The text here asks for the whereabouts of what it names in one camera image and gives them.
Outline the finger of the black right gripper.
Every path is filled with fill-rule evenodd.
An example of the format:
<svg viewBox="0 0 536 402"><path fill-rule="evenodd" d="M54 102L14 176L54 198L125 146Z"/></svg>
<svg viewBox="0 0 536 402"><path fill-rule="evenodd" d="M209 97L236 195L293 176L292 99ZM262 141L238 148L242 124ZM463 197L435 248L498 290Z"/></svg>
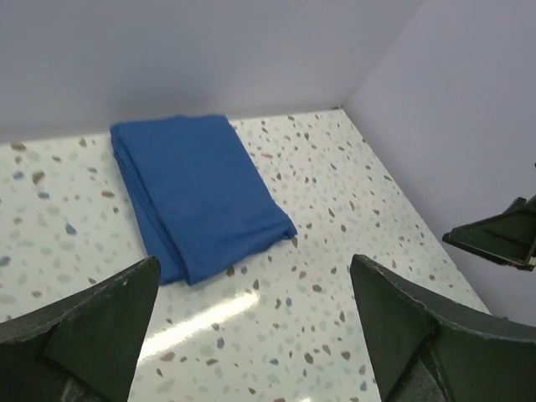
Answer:
<svg viewBox="0 0 536 402"><path fill-rule="evenodd" d="M504 212L455 227L442 240L498 265L534 267L535 198L516 198Z"/></svg>

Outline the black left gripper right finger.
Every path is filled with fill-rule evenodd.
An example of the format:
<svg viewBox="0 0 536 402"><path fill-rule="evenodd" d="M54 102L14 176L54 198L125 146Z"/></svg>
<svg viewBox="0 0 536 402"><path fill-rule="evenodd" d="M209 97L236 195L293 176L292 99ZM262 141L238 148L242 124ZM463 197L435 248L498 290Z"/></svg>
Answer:
<svg viewBox="0 0 536 402"><path fill-rule="evenodd" d="M535 329L355 255L353 292L383 401L533 401Z"/></svg>

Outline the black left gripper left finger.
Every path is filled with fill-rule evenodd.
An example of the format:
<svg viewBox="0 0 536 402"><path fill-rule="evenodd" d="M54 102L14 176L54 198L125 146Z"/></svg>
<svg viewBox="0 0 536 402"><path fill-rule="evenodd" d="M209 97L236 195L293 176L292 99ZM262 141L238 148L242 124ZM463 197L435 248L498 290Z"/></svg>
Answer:
<svg viewBox="0 0 536 402"><path fill-rule="evenodd" d="M148 257L1 325L3 401L126 401L160 285Z"/></svg>

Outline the blue surgical drape cloth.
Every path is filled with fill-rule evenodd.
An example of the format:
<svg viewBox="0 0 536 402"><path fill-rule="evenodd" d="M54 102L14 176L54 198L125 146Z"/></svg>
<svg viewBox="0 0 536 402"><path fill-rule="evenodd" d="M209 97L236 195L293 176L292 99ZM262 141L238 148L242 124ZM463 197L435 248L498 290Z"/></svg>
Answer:
<svg viewBox="0 0 536 402"><path fill-rule="evenodd" d="M122 122L110 134L163 285L195 285L296 236L225 116Z"/></svg>

